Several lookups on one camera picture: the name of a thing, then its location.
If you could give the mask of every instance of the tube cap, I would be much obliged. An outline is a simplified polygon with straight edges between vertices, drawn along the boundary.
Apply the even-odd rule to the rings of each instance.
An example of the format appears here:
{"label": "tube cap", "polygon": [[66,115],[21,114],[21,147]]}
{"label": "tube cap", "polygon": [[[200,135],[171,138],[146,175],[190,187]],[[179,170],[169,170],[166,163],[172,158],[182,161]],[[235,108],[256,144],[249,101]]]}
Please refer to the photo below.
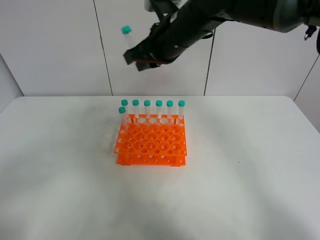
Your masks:
{"label": "tube cap", "polygon": [[155,102],[155,105],[156,105],[157,107],[161,107],[161,106],[162,106],[162,101],[161,101],[161,100],[157,100],[157,101]]}
{"label": "tube cap", "polygon": [[135,99],[132,101],[132,105],[133,106],[139,106],[139,100],[138,99]]}
{"label": "tube cap", "polygon": [[124,114],[126,112],[126,108],[124,106],[119,107],[119,113]]}
{"label": "tube cap", "polygon": [[178,105],[179,105],[179,107],[184,107],[186,105],[186,102],[183,100],[180,100]]}
{"label": "tube cap", "polygon": [[123,99],[123,100],[121,101],[121,105],[122,105],[122,106],[127,106],[127,105],[128,105],[128,100],[127,100],[127,99]]}
{"label": "tube cap", "polygon": [[150,107],[151,103],[150,103],[149,100],[145,100],[145,101],[144,101],[144,105],[145,105],[146,107]]}
{"label": "tube cap", "polygon": [[131,27],[129,25],[126,25],[124,27],[121,28],[121,32],[123,35],[129,34],[130,32],[132,32]]}
{"label": "tube cap", "polygon": [[171,101],[171,100],[169,100],[169,101],[166,102],[166,106],[167,106],[167,107],[173,107],[173,105],[174,105],[174,102]]}

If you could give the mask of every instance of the robotic arm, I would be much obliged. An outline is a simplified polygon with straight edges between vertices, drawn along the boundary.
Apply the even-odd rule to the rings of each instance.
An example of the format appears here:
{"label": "robotic arm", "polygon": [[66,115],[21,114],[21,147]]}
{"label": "robotic arm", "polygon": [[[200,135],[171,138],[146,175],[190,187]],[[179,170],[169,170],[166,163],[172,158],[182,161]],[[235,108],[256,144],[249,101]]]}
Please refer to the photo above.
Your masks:
{"label": "robotic arm", "polygon": [[[282,33],[305,24],[305,40],[320,26],[320,0],[188,0],[180,9],[171,0],[149,1],[159,22],[146,39],[123,55],[127,64],[136,62],[138,71],[172,63],[226,21]],[[320,53],[320,34],[317,50]]]}

